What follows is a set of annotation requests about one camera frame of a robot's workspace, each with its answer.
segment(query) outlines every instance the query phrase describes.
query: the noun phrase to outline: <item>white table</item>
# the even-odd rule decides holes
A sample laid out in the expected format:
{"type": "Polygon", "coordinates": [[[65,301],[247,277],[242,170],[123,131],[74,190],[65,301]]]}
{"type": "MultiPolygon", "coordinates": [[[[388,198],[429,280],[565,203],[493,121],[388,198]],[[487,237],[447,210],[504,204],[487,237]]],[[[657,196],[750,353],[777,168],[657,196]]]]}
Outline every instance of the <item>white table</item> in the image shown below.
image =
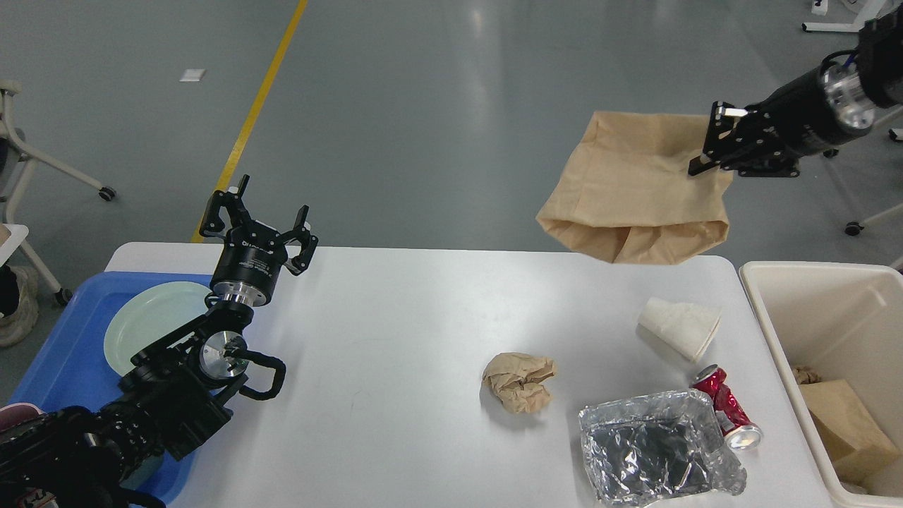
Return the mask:
{"type": "Polygon", "coordinates": [[[22,240],[28,236],[28,226],[22,224],[4,224],[9,230],[9,238],[0,243],[0,265],[4,264],[16,249],[22,245],[22,240]]]}
{"type": "MultiPolygon", "coordinates": [[[[107,270],[211,273],[218,245],[130,243],[107,270]]],[[[177,507],[596,506],[577,411],[682,389],[720,364],[765,432],[738,457],[737,497],[663,506],[831,506],[734,267],[612,266],[573,253],[321,247],[246,330],[289,374],[268,402],[235,397],[235,416],[197,455],[177,507]],[[650,296],[721,306],[696,365],[638,336],[650,296]],[[496,354],[555,358],[554,395],[507,414],[480,375],[496,354]]],[[[252,379],[258,389],[269,375],[252,379]]]]}

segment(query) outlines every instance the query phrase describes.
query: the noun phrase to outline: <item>silver metal joint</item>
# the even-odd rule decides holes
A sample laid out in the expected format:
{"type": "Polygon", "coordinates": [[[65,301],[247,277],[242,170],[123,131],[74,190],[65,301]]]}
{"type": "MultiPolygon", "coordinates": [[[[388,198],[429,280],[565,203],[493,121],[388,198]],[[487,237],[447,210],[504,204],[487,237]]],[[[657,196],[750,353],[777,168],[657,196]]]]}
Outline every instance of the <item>silver metal joint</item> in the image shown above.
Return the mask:
{"type": "Polygon", "coordinates": [[[213,287],[213,292],[224,302],[238,302],[249,307],[261,306],[266,303],[266,296],[260,289],[244,282],[228,280],[218,282],[213,287]]]}
{"type": "Polygon", "coordinates": [[[247,368],[247,360],[226,356],[226,349],[244,346],[245,339],[230,330],[211,335],[200,349],[200,370],[214,380],[240,376],[247,368]]]}
{"type": "Polygon", "coordinates": [[[822,86],[838,122],[859,130],[871,128],[877,106],[865,95],[859,72],[834,65],[822,74],[822,86]]]}
{"type": "Polygon", "coordinates": [[[723,115],[725,117],[743,118],[749,114],[749,112],[743,108],[722,108],[722,109],[723,109],[723,115]]]}
{"type": "Polygon", "coordinates": [[[86,432],[84,435],[84,438],[85,438],[85,444],[87,444],[88,447],[91,447],[91,448],[97,448],[103,444],[103,440],[100,438],[100,436],[98,436],[97,434],[94,434],[93,432],[86,432]]]}

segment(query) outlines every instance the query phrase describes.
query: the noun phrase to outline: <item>chair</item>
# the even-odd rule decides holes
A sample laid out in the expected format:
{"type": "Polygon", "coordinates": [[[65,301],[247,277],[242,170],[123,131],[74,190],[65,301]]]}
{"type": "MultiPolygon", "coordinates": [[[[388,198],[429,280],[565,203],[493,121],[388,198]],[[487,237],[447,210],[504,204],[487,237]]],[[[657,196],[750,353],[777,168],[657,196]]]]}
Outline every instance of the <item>chair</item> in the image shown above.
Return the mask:
{"type": "MultiPolygon", "coordinates": [[[[857,33],[865,26],[865,22],[878,17],[881,7],[886,3],[887,0],[866,0],[865,5],[856,14],[856,19],[852,23],[803,23],[803,32],[857,33]]],[[[827,0],[814,0],[813,12],[815,12],[816,8],[819,11],[827,12],[827,0]]]]}
{"type": "MultiPolygon", "coordinates": [[[[2,181],[6,182],[6,185],[3,186],[3,195],[0,196],[0,202],[6,202],[3,210],[3,222],[16,222],[16,210],[39,162],[96,189],[104,201],[111,201],[116,197],[116,191],[112,188],[25,143],[24,132],[15,128],[13,124],[13,96],[21,91],[21,84],[10,80],[0,80],[0,94],[3,96],[2,102],[0,102],[0,184],[2,181]],[[16,178],[14,171],[20,162],[24,162],[24,165],[16,178]]],[[[60,281],[53,276],[32,246],[27,241],[23,241],[20,249],[50,287],[57,303],[61,306],[68,304],[72,298],[72,292],[62,287],[60,281]]]]}
{"type": "MultiPolygon", "coordinates": [[[[884,128],[886,125],[890,124],[893,121],[896,121],[897,118],[903,116],[903,107],[898,106],[892,109],[889,113],[885,114],[882,118],[879,118],[872,124],[872,128],[876,131],[884,128]]],[[[903,139],[898,139],[898,136],[903,136],[903,129],[891,128],[888,130],[888,136],[893,141],[903,141],[903,139]]],[[[837,155],[836,150],[833,150],[833,154],[830,156],[837,155]]],[[[866,219],[862,219],[861,221],[850,221],[847,222],[846,227],[843,228],[843,232],[850,236],[857,236],[862,232],[867,226],[874,226],[879,222],[884,222],[885,220],[903,212],[903,203],[898,204],[897,206],[888,208],[884,212],[876,213],[866,219]]],[[[903,268],[903,257],[896,259],[893,263],[890,263],[890,266],[894,269],[902,269],[903,268]]]]}

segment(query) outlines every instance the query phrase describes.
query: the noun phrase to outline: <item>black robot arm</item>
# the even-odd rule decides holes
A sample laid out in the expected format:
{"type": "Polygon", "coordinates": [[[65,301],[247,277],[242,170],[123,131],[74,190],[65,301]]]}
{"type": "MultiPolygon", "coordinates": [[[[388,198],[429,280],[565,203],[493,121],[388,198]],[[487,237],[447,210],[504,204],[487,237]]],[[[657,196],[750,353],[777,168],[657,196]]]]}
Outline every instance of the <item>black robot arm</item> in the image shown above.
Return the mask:
{"type": "Polygon", "coordinates": [[[799,176],[799,158],[865,136],[877,108],[903,104],[903,6],[859,30],[859,45],[745,108],[712,104],[697,175],[716,166],[740,176],[799,176]],[[835,61],[840,56],[844,61],[835,61]]]}
{"type": "Polygon", "coordinates": [[[250,351],[242,335],[253,307],[271,300],[280,269],[294,275],[310,266],[317,238],[303,206],[286,233],[251,219],[241,196],[216,191],[200,233],[225,242],[210,280],[209,310],[151,343],[132,357],[135,368],[119,380],[123,392],[98,412],[68,407],[0,431],[0,506],[42,489],[61,508],[164,507],[156,498],[121,486],[149,457],[169,452],[181,460],[232,418],[234,395],[269,400],[283,387],[286,367],[273,356],[250,351]],[[225,208],[230,228],[219,217],[225,208]],[[301,242],[288,259],[285,245],[301,242]],[[247,366],[273,370],[270,388],[246,386],[247,366]]]}

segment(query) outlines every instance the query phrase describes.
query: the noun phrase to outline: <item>paper bag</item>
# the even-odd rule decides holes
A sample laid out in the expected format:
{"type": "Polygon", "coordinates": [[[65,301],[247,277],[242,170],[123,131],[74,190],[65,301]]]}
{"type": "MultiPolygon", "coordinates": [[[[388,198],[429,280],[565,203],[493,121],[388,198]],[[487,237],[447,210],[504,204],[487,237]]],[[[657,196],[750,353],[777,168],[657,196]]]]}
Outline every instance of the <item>paper bag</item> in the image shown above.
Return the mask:
{"type": "Polygon", "coordinates": [[[595,112],[536,220],[565,247],[609,263],[674,265],[722,243],[732,173],[687,174],[708,121],[595,112]]]}
{"type": "Polygon", "coordinates": [[[534,413],[552,400],[552,394],[539,384],[557,372],[555,361],[524,353],[499,353],[483,371],[483,384],[502,401],[511,413],[534,413]]]}
{"type": "Polygon", "coordinates": [[[837,477],[858,484],[900,456],[847,381],[800,385],[837,477]]]}

